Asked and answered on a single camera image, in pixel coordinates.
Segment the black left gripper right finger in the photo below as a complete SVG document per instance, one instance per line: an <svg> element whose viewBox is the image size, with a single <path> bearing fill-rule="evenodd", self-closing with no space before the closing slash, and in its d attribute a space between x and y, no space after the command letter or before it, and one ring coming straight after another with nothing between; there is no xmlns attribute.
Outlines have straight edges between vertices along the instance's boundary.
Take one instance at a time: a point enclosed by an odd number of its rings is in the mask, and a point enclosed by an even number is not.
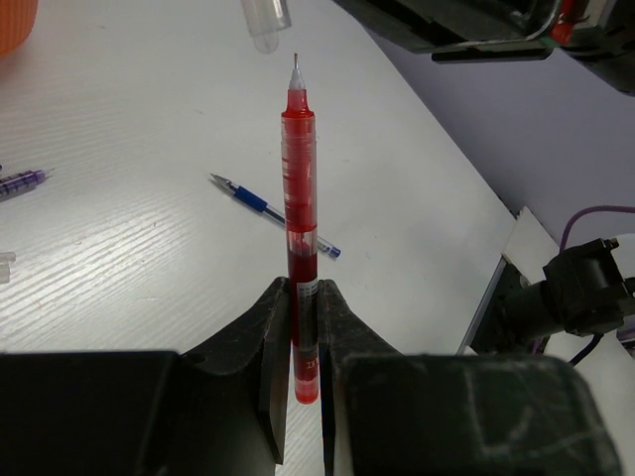
<svg viewBox="0 0 635 476"><path fill-rule="evenodd" d="M618 475L591 390L546 356L405 355L317 291L328 475Z"/></svg>

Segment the clear red pen cap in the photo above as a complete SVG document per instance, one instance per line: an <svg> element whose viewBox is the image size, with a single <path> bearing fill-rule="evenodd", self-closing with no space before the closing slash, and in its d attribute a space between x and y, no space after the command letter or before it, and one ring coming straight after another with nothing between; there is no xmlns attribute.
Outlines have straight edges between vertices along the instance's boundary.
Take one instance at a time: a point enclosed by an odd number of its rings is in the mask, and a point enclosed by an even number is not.
<svg viewBox="0 0 635 476"><path fill-rule="evenodd" d="M279 33L292 27L287 0L241 0L247 30L256 50L264 55L279 45Z"/></svg>

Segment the red gel pen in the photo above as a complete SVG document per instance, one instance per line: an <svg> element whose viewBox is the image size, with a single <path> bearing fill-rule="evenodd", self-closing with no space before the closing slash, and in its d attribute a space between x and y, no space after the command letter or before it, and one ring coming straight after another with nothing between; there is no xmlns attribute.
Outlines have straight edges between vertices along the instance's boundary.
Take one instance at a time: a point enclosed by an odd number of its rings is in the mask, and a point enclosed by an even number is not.
<svg viewBox="0 0 635 476"><path fill-rule="evenodd" d="M298 58L281 114L281 138L294 390L299 403L310 405L319 392L317 139Z"/></svg>

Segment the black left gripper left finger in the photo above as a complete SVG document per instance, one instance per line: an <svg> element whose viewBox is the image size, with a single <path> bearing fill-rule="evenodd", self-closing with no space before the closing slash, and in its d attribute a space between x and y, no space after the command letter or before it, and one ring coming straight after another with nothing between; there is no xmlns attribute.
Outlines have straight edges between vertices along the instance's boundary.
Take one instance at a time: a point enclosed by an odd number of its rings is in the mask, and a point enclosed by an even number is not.
<svg viewBox="0 0 635 476"><path fill-rule="evenodd" d="M5 475L271 475L290 374L283 278L220 331L173 350L5 353Z"/></svg>

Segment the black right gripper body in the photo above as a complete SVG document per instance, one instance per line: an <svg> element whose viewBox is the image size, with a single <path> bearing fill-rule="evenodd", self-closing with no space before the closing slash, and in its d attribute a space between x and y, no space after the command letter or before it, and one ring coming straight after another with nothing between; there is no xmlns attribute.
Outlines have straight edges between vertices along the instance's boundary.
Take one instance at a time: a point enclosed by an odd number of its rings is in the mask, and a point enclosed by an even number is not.
<svg viewBox="0 0 635 476"><path fill-rule="evenodd" d="M348 0L338 5L376 35L437 63L544 60L561 50L617 91L634 91L629 0Z"/></svg>

